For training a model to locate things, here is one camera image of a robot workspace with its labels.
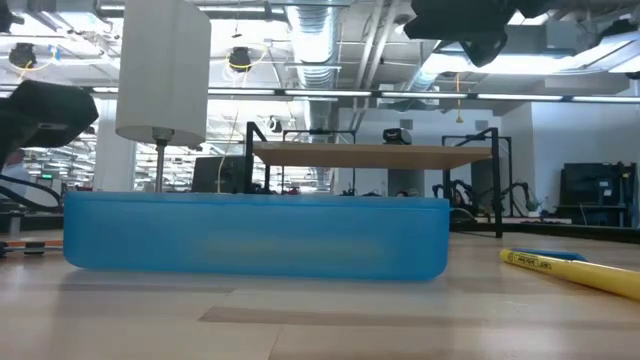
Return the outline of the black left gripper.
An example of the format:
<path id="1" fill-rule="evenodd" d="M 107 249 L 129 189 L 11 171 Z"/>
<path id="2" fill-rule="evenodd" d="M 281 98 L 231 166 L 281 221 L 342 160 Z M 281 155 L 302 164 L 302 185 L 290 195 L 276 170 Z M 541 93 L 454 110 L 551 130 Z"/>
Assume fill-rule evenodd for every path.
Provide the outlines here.
<path id="1" fill-rule="evenodd" d="M 25 80 L 1 99 L 1 164 L 20 148 L 66 146 L 98 117 L 85 89 Z"/>

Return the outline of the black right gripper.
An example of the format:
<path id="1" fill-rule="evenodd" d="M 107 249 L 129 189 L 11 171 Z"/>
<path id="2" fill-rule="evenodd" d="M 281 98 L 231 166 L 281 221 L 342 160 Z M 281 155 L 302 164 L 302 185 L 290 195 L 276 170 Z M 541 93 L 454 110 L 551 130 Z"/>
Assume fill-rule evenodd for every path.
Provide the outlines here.
<path id="1" fill-rule="evenodd" d="M 507 0 L 412 0 L 411 9 L 415 17 L 404 26 L 409 39 L 457 42 L 478 68 L 504 49 L 515 13 Z"/>

